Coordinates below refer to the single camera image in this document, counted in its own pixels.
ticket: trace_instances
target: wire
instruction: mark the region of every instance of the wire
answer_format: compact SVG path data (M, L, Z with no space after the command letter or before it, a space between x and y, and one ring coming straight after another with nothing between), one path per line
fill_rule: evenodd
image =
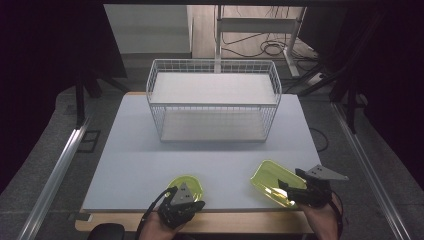
M322 69L323 65L322 64L317 64L315 65L315 67L313 67L310 71L306 72L300 79L299 81L297 81L296 83L294 83L292 86L290 86L286 91L284 91L284 94L287 94L290 90L292 90L294 87L299 86L300 84L302 84L303 82L305 82L306 80L309 80L309 78L311 77L311 73L315 73L318 70Z
M261 43L260 48L264 53L271 57L280 56L284 52L284 47L280 45L280 42L274 40L265 40ZM277 53L271 53L267 51L268 48L277 48L279 51Z
M279 7L279 6L277 7L277 11L275 11L274 18L277 18L277 15L278 15L278 9L280 9L280 7Z
M271 7L269 8L268 12L266 12L265 17L266 17L266 16L268 16L268 14L272 13L273 9L274 9L274 6L271 6Z
M165 196L168 192L170 192L173 188L167 188L165 191L163 191L155 201L150 204L150 207L147 209L147 211L143 214L143 217L141 217L140 223L137 227L137 232L135 234L135 240L138 240L140 238L141 230L143 230L144 224L146 223L146 220L149 218L150 213L153 212L153 208L156 206L156 204L159 202L159 200Z
M334 195L336 195L336 197L339 200L340 203L340 208L341 210L338 209L338 207L336 206L336 204L333 202L333 199L331 199L331 201L328 203L330 205L330 207L333 209L334 213L336 214L336 218L337 218L337 235L340 239L340 236L342 235L343 232L343 214L344 214L344 207L343 207L343 202L342 199L340 198L340 196L335 192L335 191L331 191L332 193L334 193Z
M290 7L287 7L286 19L289 17L289 10L290 10ZM286 43L287 43L287 33L284 33L284 44Z
M242 42L242 41L245 41L245 40L247 40L247 39L254 38L254 37L257 37L257 36L260 36L260 35L263 35L263 34L266 34L266 33L257 33L257 34L254 34L254 35L252 35L252 36L245 37L245 38L241 38L241 39L239 39L239 40L236 40L236 41L228 42L228 43L227 43L227 42L225 42L225 40L224 40L224 33L222 33L222 42L223 42L225 45L231 45L231 44L238 43L238 42Z
M217 5L215 5L213 7L213 38L215 39L215 45L216 45L216 36L215 36L215 32L216 32L216 26L215 26L215 22L216 22L216 7L217 7Z
M316 128L311 128L310 127L309 129L310 130L313 130L313 131L316 131L317 133L321 134L324 137L324 139L325 139L325 146L323 148L321 148L321 149L317 149L317 152L325 151L328 148L328 145L329 145L329 141L328 141L327 136L323 132L321 132L320 130L318 130Z
M258 53L258 54L255 54L255 55L244 55L244 54L238 53L238 52L233 51L233 50L228 49L228 48L221 48L221 50L225 50L225 51L228 51L228 52L232 52L232 53L234 53L234 54L236 54L236 55L238 55L238 56L246 57L246 58L258 57L258 56L262 55L262 53L264 53L264 52L262 51L261 53Z
M298 68L302 69L303 71L309 72L309 71L311 71L312 69L314 69L314 67L315 67L315 66L314 66L314 67L312 67L312 68L307 69L307 68L302 67L302 66L300 65L300 63L301 63L301 62L316 62L316 61L318 61L318 60L315 60L315 59L299 59L298 61L296 61L296 66L297 66Z
M241 13L239 12L239 10L238 10L238 6L236 6L236 11L237 11L237 13L239 14L239 16L241 17Z

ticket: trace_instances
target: table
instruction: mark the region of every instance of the table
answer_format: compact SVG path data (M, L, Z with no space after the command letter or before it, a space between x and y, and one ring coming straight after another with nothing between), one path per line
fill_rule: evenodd
M183 232L310 233L302 212L284 211L249 182L265 159L290 170L320 164L300 102L282 95L265 143L161 143L144 95L124 96L82 212L134 231L141 213L182 174L199 178L206 206Z

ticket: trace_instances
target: white wall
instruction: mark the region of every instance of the white wall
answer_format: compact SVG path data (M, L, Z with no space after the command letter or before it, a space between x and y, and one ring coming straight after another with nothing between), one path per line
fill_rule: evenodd
M121 54L191 52L191 6L104 7Z

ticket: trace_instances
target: yellow transparent cover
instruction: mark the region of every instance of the yellow transparent cover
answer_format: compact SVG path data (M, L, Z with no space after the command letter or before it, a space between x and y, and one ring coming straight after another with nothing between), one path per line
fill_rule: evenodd
M202 199L202 195L203 195L202 186L200 185L199 180L194 176L190 176L190 175L179 176L171 181L171 183L168 185L168 188L171 188L174 186L177 186L178 188L180 188L182 183L187 184L187 187L190 189L190 192L193 195L193 200L195 202Z
M278 179L287 183L289 187L306 189L305 180L271 160L262 162L258 170L256 170L255 175L250 179L250 182L257 190L281 206L297 208L294 201L287 199L287 192L279 188Z

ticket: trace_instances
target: metal rail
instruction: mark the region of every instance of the metal rail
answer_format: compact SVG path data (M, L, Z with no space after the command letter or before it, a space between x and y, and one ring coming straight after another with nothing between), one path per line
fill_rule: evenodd
M77 151L78 145L90 123L92 112L87 108L87 116L79 129L74 129L69 137L68 142L60 155L56 166L54 167L49 179L38 197L31 213L29 214L21 232L18 235L18 240L32 240L36 237L38 230L43 223L43 220L53 202L54 197L65 177L66 171Z
M364 148L361 145L361 142L355 134L351 133L349 126L345 121L346 116L341 104L331 103L331 105L340 121L340 125L346 134L353 151L355 152L358 163L365 174L365 178L368 181L368 184L370 185L377 199L377 202L380 204L381 209L383 210L383 213L385 214L396 239L411 239L411 236L408 233L405 224L403 223L403 220L396 209L396 206L381 183L377 173L374 170L374 167L372 166Z

